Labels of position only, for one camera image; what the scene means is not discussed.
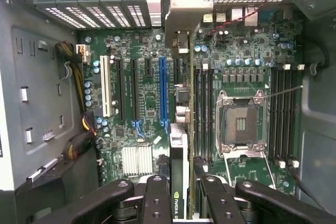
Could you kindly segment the black RAM slot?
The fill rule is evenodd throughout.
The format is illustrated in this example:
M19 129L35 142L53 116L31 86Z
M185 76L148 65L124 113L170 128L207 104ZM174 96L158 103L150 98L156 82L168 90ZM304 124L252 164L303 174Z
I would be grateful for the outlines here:
M207 161L207 124L206 124L206 78L207 70L201 70L201 138L202 138L202 157Z
M284 71L284 90L291 88L291 71ZM288 154L288 135L289 135L289 122L290 122L290 104L291 104L291 94L290 91L286 91L283 95L283 107L284 107L284 117L283 117L283 142L282 142L282 158L287 163Z
M277 92L277 70L275 68L271 69L271 82L270 82L270 94L275 94ZM275 143L276 143L276 96L269 98L270 101L270 129L269 129L269 150L268 157L275 163Z
M208 70L208 78L207 78L207 126L208 126L208 163L212 166L213 158L213 70Z
M194 66L194 156L198 157L199 154L199 139L200 139L200 127L199 127L199 73L200 70L197 66Z
M277 71L277 131L276 131L276 150L275 150L275 155L277 159L277 163L280 169L284 169L286 166L285 161L281 157L281 151L282 151L282 119L283 119L283 98L281 91L283 90L283 71L278 70Z

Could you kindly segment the long black expansion slot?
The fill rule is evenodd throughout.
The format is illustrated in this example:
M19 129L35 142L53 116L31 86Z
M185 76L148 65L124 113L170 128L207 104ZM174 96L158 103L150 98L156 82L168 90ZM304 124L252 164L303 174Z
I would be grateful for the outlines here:
M117 84L119 92L119 116L122 123L125 122L125 84L124 84L124 66L122 59L117 60Z
M138 62L136 59L130 60L131 94L132 94L132 125L135 127L138 136L143 137L140 129L139 112L139 89L138 89Z

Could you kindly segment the white expansion slot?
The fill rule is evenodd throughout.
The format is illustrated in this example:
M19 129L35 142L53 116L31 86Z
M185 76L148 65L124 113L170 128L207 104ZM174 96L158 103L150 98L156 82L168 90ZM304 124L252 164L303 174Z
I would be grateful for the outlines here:
M112 115L110 57L100 56L100 66L103 117L110 117Z

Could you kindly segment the blue expansion slot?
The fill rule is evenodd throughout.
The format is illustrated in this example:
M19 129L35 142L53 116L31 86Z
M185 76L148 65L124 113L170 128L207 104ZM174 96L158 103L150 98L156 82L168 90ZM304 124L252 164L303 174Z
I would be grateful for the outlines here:
M160 124L168 134L169 120L167 107L167 74L166 58L159 57L159 88L160 88Z

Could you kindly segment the short black expansion slot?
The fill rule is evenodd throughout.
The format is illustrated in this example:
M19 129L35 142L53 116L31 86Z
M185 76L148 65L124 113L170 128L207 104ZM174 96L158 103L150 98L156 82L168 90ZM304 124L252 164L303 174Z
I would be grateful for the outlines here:
M150 58L144 59L144 76L152 77L152 62Z

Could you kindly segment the perforated metal slot cover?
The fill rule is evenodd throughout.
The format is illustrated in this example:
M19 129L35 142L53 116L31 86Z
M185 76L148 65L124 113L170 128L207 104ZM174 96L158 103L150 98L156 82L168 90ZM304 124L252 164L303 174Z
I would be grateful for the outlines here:
M119 6L107 6L106 8L121 27L131 27L129 21L127 20Z
M146 23L143 18L141 9L139 5L130 5L128 6L128 10L134 20L134 23L137 27L145 27Z
M89 25L91 28L100 28L101 26L97 24L92 18L90 18L87 14L81 11L77 7L66 7L66 10L72 13L74 16L79 18L81 21Z
M107 28L115 28L115 24L107 17L107 15L98 7L87 7L87 10Z
M62 21L66 22L67 24L77 28L77 29L85 29L86 26L78 22L77 20L73 19L69 15L65 14L58 8L52 7L52 8L45 8L45 11L48 13L54 15L55 17L61 19Z

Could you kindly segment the silver finned heatsink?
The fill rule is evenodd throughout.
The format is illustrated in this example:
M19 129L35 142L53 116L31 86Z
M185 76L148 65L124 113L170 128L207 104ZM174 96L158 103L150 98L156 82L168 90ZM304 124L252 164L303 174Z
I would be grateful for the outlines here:
M124 176L149 175L153 173L151 146L124 147L121 151Z

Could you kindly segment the black box inside case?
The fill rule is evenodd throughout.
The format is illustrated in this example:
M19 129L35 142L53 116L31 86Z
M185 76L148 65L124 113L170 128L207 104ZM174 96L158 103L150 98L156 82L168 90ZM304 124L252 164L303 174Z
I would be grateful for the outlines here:
M26 182L15 191L16 220L29 224L44 209L59 209L97 189L96 151L91 148L75 161L59 161L35 182Z

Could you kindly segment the CPU socket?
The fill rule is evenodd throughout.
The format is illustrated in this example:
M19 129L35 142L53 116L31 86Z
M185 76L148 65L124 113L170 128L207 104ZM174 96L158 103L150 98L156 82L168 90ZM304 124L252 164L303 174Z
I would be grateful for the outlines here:
M215 143L221 157L258 157L267 145L267 101L263 90L233 96L221 90L215 103Z

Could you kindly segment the green motherboard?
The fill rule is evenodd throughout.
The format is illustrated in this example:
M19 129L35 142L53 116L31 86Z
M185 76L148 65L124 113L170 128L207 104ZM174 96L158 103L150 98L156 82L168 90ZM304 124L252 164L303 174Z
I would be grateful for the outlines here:
M202 157L201 138L201 70L213 70L213 153L212 166L207 161L203 169L207 174L224 178L231 186L245 179L256 180L282 193L293 196L296 183L288 168L299 167L297 159L297 136L299 122L300 89L290 92L290 122L287 163L280 169L268 157L270 129L270 101L267 101L267 145L258 157L221 157L215 143L215 103L219 92L229 95L254 95L259 89L270 94L271 69L291 71L291 88L300 86L302 71L302 48L300 35L304 28L304 16L299 11L291 15L280 10L263 10L252 16L247 23L235 22L220 30L216 23L204 19L193 33L194 66L199 69L199 158ZM145 175L124 176L121 151L130 146L151 146L153 173L170 175L170 125L174 122L174 86L182 74L174 73L175 61L170 49L165 46L162 29L94 31L82 36L82 44L91 49L91 64L84 64L84 95L86 115L82 123L86 130L96 136L98 159L98 181L105 185L115 179L129 179L140 182ZM103 117L101 94L100 56L110 57L112 91L112 115ZM166 134L160 124L159 57L166 58L167 107L169 128ZM152 77L144 76L144 59L152 62ZM122 59L125 84L125 122L119 116L119 92L117 60ZM138 62L138 89L140 129L138 136L132 125L132 94L130 60Z

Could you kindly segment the thin metal locking lever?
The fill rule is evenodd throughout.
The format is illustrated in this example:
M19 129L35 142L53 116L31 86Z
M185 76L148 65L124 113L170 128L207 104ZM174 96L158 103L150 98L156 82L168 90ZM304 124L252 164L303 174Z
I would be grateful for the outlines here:
M290 88L290 89L286 89L286 90L283 90L283 91L279 91L279 92L276 92L276 93L273 93L273 94L263 95L260 98L262 98L263 100L265 100L265 99L272 98L272 97L275 97L275 96L278 96L278 95L281 95L281 94L285 94L285 93L288 93L288 92L296 91L296 90L299 90L299 89L302 89L302 88L303 88L303 85L300 85L300 86L296 86L294 88Z

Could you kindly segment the grey PC case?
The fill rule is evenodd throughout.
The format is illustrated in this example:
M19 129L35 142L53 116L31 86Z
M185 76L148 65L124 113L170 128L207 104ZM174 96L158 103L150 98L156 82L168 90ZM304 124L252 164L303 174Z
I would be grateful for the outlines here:
M209 18L216 23L215 30L250 22L263 10L288 15L299 11L304 16L299 38L304 66L297 136L300 165L288 168L296 183L292 197L323 210L323 224L336 224L336 0L203 1L213 4L213 9L200 23ZM135 25L130 5L140 6L145 27ZM94 6L115 28L105 27L87 10ZM119 6L131 27L121 27L107 6ZM77 29L45 11L52 7L86 28ZM66 7L79 8L101 27L91 28ZM170 0L0 0L0 224L16 220L15 191L24 183L35 182L59 161L75 161L91 148L97 158L96 136L82 123L87 112L84 63L76 53L82 36L145 29L162 29L165 34L169 9ZM119 179L134 183L134 195L140 196L153 175L168 179L171 197L167 173L143 176L138 183ZM99 183L97 189L105 185ZM198 193L195 183L193 218L173 218L173 224L213 224L200 215ZM29 224L69 224L69 206L82 197L59 209L38 212Z

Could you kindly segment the white power connector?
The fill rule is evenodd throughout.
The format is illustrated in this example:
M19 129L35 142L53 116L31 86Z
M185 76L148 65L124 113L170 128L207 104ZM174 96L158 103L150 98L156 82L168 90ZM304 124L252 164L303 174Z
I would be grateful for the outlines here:
M89 45L76 44L76 53L81 57L81 62L91 64L91 49Z

